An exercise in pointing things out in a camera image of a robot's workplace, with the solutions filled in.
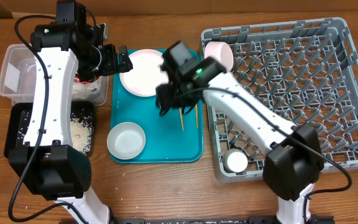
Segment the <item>wooden chopstick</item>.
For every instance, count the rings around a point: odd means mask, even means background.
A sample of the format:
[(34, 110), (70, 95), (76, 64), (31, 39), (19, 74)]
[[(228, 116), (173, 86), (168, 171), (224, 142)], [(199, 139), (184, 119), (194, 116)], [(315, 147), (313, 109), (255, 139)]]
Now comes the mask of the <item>wooden chopstick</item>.
[(196, 120), (196, 128), (199, 128), (198, 124), (198, 104), (195, 104), (195, 120)]
[(182, 131), (184, 131), (184, 130), (185, 130), (185, 127), (184, 127), (182, 107), (179, 108), (179, 114), (180, 114), (181, 129), (182, 129)]

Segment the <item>large pink plate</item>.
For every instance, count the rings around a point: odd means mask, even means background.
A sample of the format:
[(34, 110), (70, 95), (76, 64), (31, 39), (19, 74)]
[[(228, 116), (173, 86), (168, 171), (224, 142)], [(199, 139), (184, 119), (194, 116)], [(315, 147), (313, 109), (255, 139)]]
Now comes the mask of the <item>large pink plate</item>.
[(129, 54), (133, 69), (119, 75), (124, 88), (135, 96), (156, 95), (156, 88), (168, 83), (168, 75), (161, 71), (162, 53), (152, 49), (137, 50)]

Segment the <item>red snack wrapper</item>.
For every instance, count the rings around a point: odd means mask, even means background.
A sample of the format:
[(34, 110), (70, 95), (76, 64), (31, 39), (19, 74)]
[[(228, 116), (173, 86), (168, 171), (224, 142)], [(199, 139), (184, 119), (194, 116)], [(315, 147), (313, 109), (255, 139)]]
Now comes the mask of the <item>red snack wrapper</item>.
[(75, 78), (74, 78), (75, 83), (80, 83), (82, 85), (87, 85), (89, 83), (93, 83), (96, 80), (97, 80), (97, 78), (96, 79), (91, 79), (91, 80), (81, 80), (78, 75), (75, 75)]

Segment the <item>white tissue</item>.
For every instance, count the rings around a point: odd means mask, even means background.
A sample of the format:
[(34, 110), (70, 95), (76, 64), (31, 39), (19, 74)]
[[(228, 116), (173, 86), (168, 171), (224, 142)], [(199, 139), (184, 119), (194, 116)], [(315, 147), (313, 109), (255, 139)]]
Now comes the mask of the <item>white tissue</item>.
[(91, 95), (96, 94), (100, 89), (100, 79), (96, 79), (93, 82), (80, 81), (78, 77), (74, 78), (72, 88), (72, 98), (74, 100), (86, 100)]

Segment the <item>light green bowl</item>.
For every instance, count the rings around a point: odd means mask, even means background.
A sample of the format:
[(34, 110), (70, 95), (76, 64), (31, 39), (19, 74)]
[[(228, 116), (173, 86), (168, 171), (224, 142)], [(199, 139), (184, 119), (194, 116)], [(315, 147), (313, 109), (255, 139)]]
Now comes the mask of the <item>light green bowl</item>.
[(144, 149), (146, 136), (144, 130), (135, 123), (123, 122), (115, 125), (107, 137), (108, 151), (121, 160), (138, 156)]

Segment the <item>rice grains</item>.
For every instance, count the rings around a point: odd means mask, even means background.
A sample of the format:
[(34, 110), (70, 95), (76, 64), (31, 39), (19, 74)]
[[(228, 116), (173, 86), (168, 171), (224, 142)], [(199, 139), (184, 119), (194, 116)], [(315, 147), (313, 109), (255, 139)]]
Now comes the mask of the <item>rice grains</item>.
[[(23, 144), (25, 134), (30, 123), (31, 110), (24, 110), (20, 116), (20, 123), (17, 129), (17, 136), (14, 138), (14, 146)], [(92, 151), (94, 131), (94, 109), (80, 108), (72, 110), (70, 115), (70, 131), (73, 148), (86, 156)]]

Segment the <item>pink bowl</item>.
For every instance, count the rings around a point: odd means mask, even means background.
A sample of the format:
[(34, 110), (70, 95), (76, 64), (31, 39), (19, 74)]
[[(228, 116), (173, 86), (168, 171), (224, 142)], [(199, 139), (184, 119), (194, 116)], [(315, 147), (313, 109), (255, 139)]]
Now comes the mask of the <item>pink bowl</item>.
[(229, 44), (225, 42), (209, 42), (204, 50), (204, 57), (213, 57), (221, 63), (227, 71), (234, 66), (234, 56)]

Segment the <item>light green cup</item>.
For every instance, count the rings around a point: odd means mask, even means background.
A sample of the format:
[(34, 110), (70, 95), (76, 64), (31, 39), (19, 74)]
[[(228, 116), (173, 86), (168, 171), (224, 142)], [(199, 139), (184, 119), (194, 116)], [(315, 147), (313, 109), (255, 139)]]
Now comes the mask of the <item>light green cup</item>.
[(223, 166), (228, 171), (240, 173), (247, 169), (248, 158), (238, 149), (229, 149), (223, 154)]

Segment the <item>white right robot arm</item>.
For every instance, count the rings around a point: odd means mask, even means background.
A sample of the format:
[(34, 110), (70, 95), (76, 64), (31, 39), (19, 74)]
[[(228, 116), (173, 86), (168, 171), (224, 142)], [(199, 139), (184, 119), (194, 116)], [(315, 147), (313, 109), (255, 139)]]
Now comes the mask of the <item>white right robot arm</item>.
[[(204, 101), (228, 115), (250, 136), (265, 157), (263, 179), (278, 197), (274, 223), (312, 223), (314, 217), (309, 211), (312, 195), (342, 192), (352, 185), (348, 171), (322, 155), (314, 127), (307, 123), (297, 126), (268, 109), (215, 58), (200, 60), (182, 41), (158, 52), (156, 62), (146, 59), (136, 62), (125, 46), (119, 50), (124, 65), (122, 73), (138, 68), (150, 80), (146, 71), (153, 68), (168, 78), (155, 87), (160, 115), (174, 108), (192, 110), (199, 101)], [(326, 162), (345, 175), (346, 186), (313, 188)]]

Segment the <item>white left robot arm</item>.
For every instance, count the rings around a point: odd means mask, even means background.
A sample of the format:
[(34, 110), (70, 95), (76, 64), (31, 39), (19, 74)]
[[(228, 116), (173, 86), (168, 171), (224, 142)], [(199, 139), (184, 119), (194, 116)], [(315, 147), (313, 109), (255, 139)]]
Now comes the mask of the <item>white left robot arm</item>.
[(127, 48), (104, 44), (104, 25), (88, 24), (91, 11), (58, 1), (50, 22), (38, 25), (25, 46), (36, 62), (31, 117), (24, 140), (8, 153), (18, 186), (63, 207), (79, 223), (111, 223), (111, 209), (91, 187), (89, 158), (73, 147), (71, 99), (76, 79), (92, 82), (133, 68)]

